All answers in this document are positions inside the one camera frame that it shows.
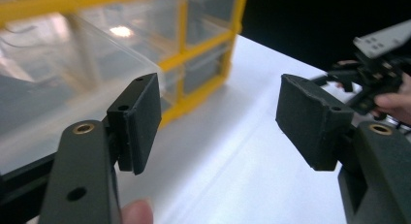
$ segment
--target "metal bracket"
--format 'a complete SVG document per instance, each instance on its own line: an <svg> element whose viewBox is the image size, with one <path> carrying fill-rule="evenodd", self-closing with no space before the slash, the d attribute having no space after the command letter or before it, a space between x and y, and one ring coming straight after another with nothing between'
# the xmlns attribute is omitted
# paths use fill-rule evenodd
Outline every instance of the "metal bracket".
<svg viewBox="0 0 411 224"><path fill-rule="evenodd" d="M411 38L411 19L366 36L355 38L354 45L368 58L377 58L404 45Z"/></svg>

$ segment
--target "brass insert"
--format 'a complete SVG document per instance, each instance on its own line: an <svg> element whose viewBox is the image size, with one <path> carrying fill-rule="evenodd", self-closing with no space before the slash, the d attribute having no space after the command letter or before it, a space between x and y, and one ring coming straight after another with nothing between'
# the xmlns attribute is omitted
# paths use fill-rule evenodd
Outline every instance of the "brass insert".
<svg viewBox="0 0 411 224"><path fill-rule="evenodd" d="M380 135L391 135L393 133L393 131L384 126L384 125L380 125L380 124L371 124L369 125L369 129L372 130L373 132L380 134Z"/></svg>
<svg viewBox="0 0 411 224"><path fill-rule="evenodd" d="M94 125L90 123L84 123L81 125L76 126L73 129L73 133L75 134L86 134L91 132L94 129Z"/></svg>

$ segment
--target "yellow plastic frame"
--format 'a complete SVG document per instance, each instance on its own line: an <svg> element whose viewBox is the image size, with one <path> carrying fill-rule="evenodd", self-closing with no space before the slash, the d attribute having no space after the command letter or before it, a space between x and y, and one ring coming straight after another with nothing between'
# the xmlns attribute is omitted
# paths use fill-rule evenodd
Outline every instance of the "yellow plastic frame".
<svg viewBox="0 0 411 224"><path fill-rule="evenodd" d="M127 0L0 0L0 28L3 28L9 21L25 19L32 16L40 16L49 13L61 13L63 15L76 13L80 9L91 6L103 5L111 2ZM209 80L202 87L190 94L184 94L183 83L184 77L176 84L177 99L175 105L163 113L161 127L166 126L170 121L186 114L206 100L206 98L218 89L230 74L230 58L232 56L233 46L236 36L241 30L241 19L246 0L236 0L233 10L232 22L229 23L229 29L197 46L192 48L186 47L186 19L187 19L187 2L182 0L179 7L178 23L178 41L179 54L167 58L158 63L164 72L173 68L179 68L183 74L182 65L205 53L212 48L221 44L227 44L229 50L225 52L221 63L221 74Z"/></svg>

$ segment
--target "human hand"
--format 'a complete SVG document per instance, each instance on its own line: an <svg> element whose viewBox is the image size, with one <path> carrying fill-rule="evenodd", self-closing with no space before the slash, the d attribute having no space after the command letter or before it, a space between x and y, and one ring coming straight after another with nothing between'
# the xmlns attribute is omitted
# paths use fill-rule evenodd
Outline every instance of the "human hand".
<svg viewBox="0 0 411 224"><path fill-rule="evenodd" d="M121 210L123 224L153 224L153 211L149 201L137 200Z"/></svg>
<svg viewBox="0 0 411 224"><path fill-rule="evenodd" d="M378 116L383 112L401 122L411 124L411 77L404 73L398 93L378 95L374 102L377 108L372 112L373 115Z"/></svg>

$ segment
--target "black background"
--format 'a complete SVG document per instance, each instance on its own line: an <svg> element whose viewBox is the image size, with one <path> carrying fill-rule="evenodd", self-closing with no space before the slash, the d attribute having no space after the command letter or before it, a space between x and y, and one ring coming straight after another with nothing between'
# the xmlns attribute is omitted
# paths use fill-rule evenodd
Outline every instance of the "black background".
<svg viewBox="0 0 411 224"><path fill-rule="evenodd" d="M247 0L241 35L327 71L355 37L410 18L411 0Z"/></svg>

